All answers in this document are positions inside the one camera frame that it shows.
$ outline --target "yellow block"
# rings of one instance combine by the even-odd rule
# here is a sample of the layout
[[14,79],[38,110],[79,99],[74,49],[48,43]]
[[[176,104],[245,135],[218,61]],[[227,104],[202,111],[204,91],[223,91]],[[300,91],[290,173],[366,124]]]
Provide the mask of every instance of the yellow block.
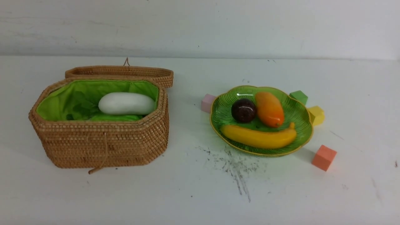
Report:
[[313,126],[320,125],[325,120],[325,113],[319,106],[308,108],[311,116],[311,123]]

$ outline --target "plastic banana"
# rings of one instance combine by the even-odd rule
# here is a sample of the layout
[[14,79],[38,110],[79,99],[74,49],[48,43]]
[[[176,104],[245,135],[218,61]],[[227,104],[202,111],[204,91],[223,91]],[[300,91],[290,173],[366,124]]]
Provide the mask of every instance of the plastic banana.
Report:
[[278,149],[292,143],[297,132],[294,123],[278,132],[262,132],[250,130],[237,125],[224,125],[220,128],[223,135],[239,143],[262,149]]

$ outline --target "plastic fruit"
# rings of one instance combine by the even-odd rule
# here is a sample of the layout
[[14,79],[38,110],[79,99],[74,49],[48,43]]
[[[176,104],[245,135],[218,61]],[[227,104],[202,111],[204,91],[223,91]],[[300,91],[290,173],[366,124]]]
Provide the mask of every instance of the plastic fruit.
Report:
[[292,143],[297,136],[294,123],[278,132],[250,130],[238,125],[224,125],[220,128],[223,135],[239,143],[262,149],[278,149]]
[[240,123],[250,123],[257,115],[257,108],[250,99],[241,98],[233,103],[231,114]]
[[285,120],[282,105],[277,97],[270,92],[258,92],[255,95],[257,115],[268,127],[280,127]]

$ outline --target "white wall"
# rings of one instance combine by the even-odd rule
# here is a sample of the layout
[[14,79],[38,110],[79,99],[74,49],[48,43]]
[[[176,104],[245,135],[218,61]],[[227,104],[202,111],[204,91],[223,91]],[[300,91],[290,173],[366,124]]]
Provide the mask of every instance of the white wall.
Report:
[[400,58],[399,0],[2,0],[0,54]]

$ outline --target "foam cube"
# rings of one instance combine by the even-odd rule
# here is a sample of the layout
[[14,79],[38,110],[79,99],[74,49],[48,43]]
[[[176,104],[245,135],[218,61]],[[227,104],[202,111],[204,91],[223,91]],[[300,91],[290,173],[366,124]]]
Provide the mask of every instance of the foam cube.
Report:
[[325,113],[319,106],[308,108],[311,116],[311,123],[313,126],[320,125],[325,120]]
[[214,102],[214,100],[217,97],[215,97],[214,95],[210,95],[210,94],[206,94],[203,98],[203,100],[201,101],[201,110],[206,112],[206,113],[210,113],[211,112],[211,106],[212,103]]
[[306,105],[308,97],[302,91],[298,90],[289,94],[290,97]]
[[335,150],[330,149],[325,145],[321,145],[311,163],[321,170],[327,171],[333,159],[335,158],[336,153],[337,152]]

